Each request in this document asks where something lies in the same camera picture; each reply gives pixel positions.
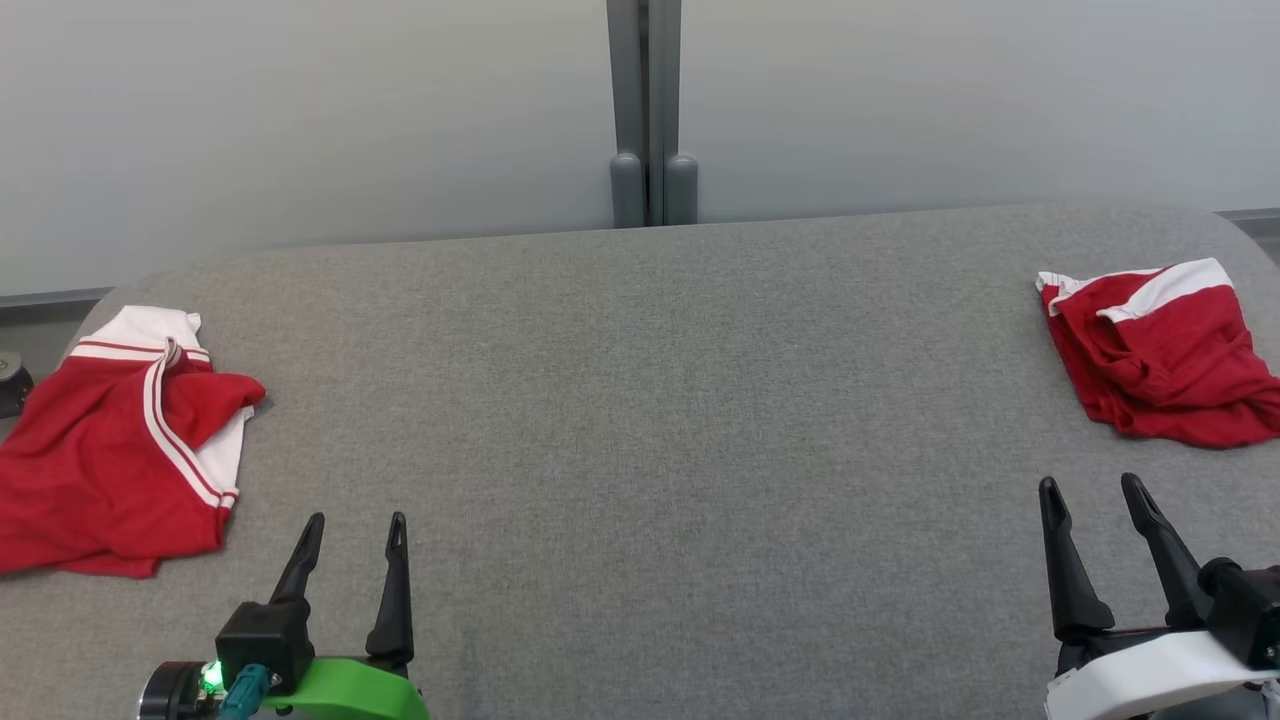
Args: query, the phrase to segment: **white partition panel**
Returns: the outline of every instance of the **white partition panel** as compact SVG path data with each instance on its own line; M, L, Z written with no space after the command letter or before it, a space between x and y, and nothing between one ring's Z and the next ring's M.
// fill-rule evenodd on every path
M703 222L1280 206L1275 0L685 0Z
M0 296L612 224L604 3L0 3Z

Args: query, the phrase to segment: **table surface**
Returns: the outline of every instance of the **table surface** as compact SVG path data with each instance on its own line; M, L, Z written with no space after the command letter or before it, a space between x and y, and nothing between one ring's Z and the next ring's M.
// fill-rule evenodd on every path
M320 653L376 614L408 516L439 717L1028 717L1057 644L1036 484L1101 597L1158 623L1120 495L1201 559L1277 559L1280 445L1215 452L1088 421L1038 270L1217 258L1260 355L1280 277L1207 214L1033 205L273 252L148 278L260 379L223 552L127 580L0 579L0 707L129 717L265 600L306 518Z

